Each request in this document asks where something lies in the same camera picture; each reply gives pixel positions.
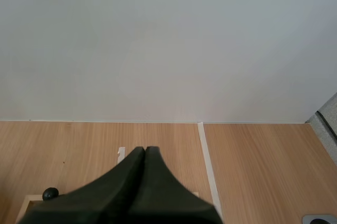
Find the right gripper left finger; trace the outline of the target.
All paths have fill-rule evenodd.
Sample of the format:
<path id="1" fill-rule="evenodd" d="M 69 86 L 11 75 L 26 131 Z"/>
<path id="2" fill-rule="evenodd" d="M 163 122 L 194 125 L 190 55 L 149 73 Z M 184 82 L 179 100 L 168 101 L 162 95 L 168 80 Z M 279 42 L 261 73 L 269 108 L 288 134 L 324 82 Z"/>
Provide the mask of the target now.
<path id="1" fill-rule="evenodd" d="M 145 150 L 136 147 L 89 184 L 29 210 L 20 223 L 116 223 L 126 215 L 144 170 Z"/>

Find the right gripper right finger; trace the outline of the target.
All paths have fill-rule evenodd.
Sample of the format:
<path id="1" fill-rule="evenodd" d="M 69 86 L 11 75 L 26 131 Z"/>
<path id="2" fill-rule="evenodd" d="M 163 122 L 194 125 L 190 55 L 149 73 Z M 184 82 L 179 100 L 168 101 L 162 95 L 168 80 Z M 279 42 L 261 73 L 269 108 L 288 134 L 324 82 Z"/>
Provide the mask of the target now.
<path id="1" fill-rule="evenodd" d="M 166 166 L 159 147 L 147 147 L 130 223 L 222 223 L 215 207 L 186 189 Z"/>

